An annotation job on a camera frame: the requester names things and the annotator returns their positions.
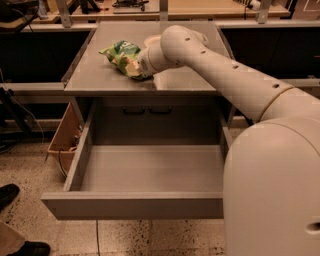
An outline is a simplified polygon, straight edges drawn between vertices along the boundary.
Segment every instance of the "cable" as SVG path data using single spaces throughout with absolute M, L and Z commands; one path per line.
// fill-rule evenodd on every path
M 243 13 L 244 20 L 247 20 L 247 8 L 248 8 L 248 5 L 244 7 L 244 13 Z
M 61 152 L 61 151 L 64 151 L 64 150 L 63 150 L 63 149 L 59 149 L 59 155 L 58 155 L 59 165 L 60 165 L 60 168 L 61 168 L 61 171 L 62 171 L 64 177 L 67 178 L 67 173 L 66 173 L 66 171 L 63 169 L 62 162 L 61 162 L 61 155 L 60 155 L 60 152 Z
M 19 13 L 19 14 L 21 15 L 21 18 L 25 20 L 25 23 L 24 23 L 25 25 L 28 24 L 27 18 L 24 16 L 24 14 L 23 14 L 21 11 L 19 11 L 18 9 L 15 9 L 15 8 L 12 8 L 12 10 L 15 11 L 15 12 L 17 12 L 17 13 Z M 28 26 L 29 26 L 31 32 L 33 33 L 33 29 L 32 29 L 32 27 L 31 27 L 30 23 L 28 24 Z
M 22 108 L 24 111 L 26 111 L 32 118 L 33 121 L 36 122 L 36 124 L 38 125 L 38 127 L 40 128 L 41 134 L 42 134 L 42 143 L 44 142 L 44 132 L 43 129 L 40 125 L 40 123 L 38 122 L 38 120 L 36 119 L 36 117 L 31 113 L 31 111 L 29 111 L 28 109 L 26 109 L 24 106 L 22 106 L 14 97 L 13 95 L 10 93 L 10 90 L 8 90 L 7 85 L 5 83 L 5 80 L 3 78 L 3 73 L 2 73 L 2 69 L 0 68 L 0 76 L 1 76 L 1 80 L 3 83 L 3 87 L 4 89 L 7 91 L 7 93 L 10 95 L 11 99 L 20 107 Z
M 1 141 L 1 143 L 3 143 L 3 144 L 0 145 L 0 154 L 6 153 L 6 152 L 10 151 L 11 149 L 13 149 L 14 146 L 17 145 L 18 142 L 19 142 L 19 140 L 16 140 L 12 143 L 4 143 Z
M 98 256 L 100 256 L 100 244 L 99 244 L 99 227 L 98 227 L 98 220 L 96 220 L 96 234 L 97 234 Z

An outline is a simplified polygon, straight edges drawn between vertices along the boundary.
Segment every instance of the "cardboard box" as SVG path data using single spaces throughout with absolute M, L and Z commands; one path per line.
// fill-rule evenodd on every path
M 81 136 L 79 127 L 79 119 L 72 104 L 69 103 L 48 148 L 48 153 L 58 161 L 66 174 L 70 169 L 75 154 L 75 150 L 71 151 L 71 149 L 75 147 L 76 136 L 78 138 Z

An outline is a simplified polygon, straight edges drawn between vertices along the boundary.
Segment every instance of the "shoe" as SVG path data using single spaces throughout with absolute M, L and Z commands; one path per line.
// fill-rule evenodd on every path
M 15 199 L 19 191 L 19 187 L 15 184 L 0 187 L 0 211 Z
M 19 251 L 8 256 L 48 256 L 49 254 L 50 246 L 48 244 L 26 241 Z

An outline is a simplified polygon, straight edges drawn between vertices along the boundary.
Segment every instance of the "workbench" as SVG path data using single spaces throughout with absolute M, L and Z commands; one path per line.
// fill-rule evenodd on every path
M 159 20 L 159 13 L 123 13 L 114 14 L 112 0 L 105 0 L 98 3 L 101 6 L 101 12 L 90 12 L 82 14 L 81 8 L 72 13 L 72 20 L 79 21 L 106 21 L 106 20 Z M 232 0 L 198 0 L 183 1 L 170 0 L 168 3 L 169 20 L 188 20 L 188 19 L 218 19 L 218 18 L 240 18 L 245 19 L 256 16 L 245 6 Z M 276 4 L 270 6 L 269 17 L 280 18 L 289 16 L 290 12 L 283 6 Z
M 40 19 L 36 18 L 32 21 L 32 24 L 55 24 L 60 20 L 60 13 L 56 4 L 56 0 L 48 0 L 47 1 L 49 10 L 47 11 L 47 18 Z M 71 8 L 72 6 L 77 6 L 78 0 L 66 0 L 67 8 Z

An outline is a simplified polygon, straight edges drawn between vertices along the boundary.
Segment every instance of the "floor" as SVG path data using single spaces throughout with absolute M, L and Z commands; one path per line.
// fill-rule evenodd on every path
M 40 201 L 44 191 L 62 190 L 58 163 L 47 157 L 49 142 L 24 142 L 0 155 L 0 186 L 15 183 L 18 197 L 0 218 L 29 241 L 44 241 L 51 255 L 225 255 L 224 221 L 58 221 Z

